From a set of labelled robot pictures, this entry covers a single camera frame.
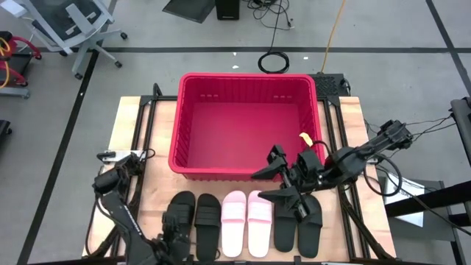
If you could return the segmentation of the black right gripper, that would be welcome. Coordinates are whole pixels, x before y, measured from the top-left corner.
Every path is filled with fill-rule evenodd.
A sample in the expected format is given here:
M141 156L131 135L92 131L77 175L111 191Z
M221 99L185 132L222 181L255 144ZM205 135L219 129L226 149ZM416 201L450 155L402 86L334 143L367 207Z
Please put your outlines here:
M267 156L268 166L252 174L253 180L272 180L281 173L283 188L262 191L259 197L273 203L280 203L294 214L298 222L318 222L322 206L312 194L318 187L316 171L307 172L303 167L293 164L287 167L286 154L280 145L274 145Z

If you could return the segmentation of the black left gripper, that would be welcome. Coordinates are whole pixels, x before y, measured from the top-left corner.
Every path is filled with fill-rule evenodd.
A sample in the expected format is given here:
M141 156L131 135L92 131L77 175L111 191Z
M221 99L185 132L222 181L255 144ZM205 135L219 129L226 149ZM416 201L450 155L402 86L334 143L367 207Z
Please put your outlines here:
M159 264L182 264L190 255L191 206L178 204L177 217L171 212L163 213L163 233L157 236Z

